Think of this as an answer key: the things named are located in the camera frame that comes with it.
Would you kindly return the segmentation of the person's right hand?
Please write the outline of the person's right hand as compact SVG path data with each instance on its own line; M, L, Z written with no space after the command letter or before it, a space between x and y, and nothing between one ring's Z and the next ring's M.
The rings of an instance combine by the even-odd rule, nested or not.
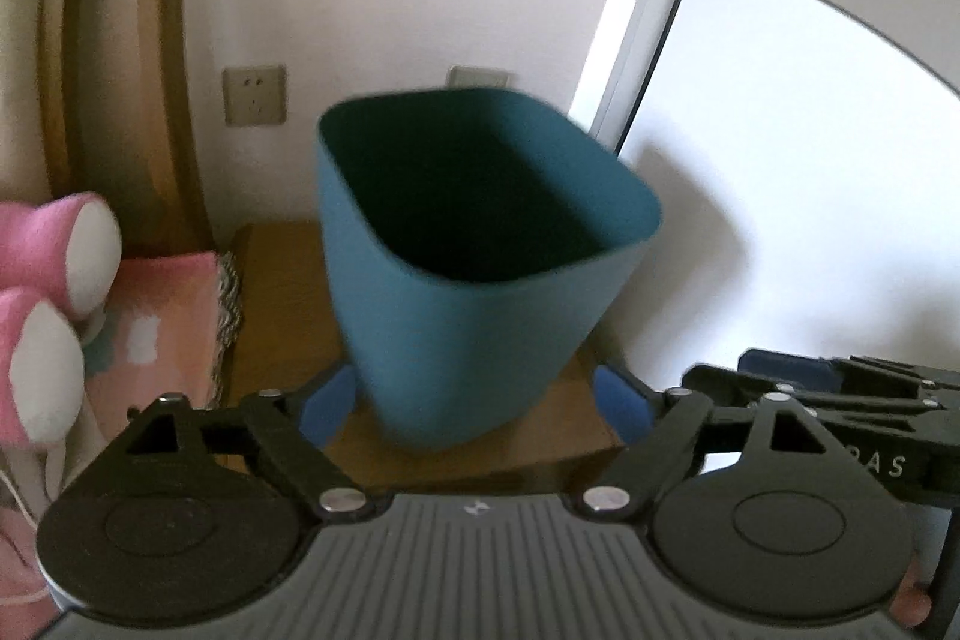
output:
M897 624L905 629L916 629L931 612L931 598L921 583L921 567L916 559L908 565L908 570L900 581L895 598L890 604L890 615Z

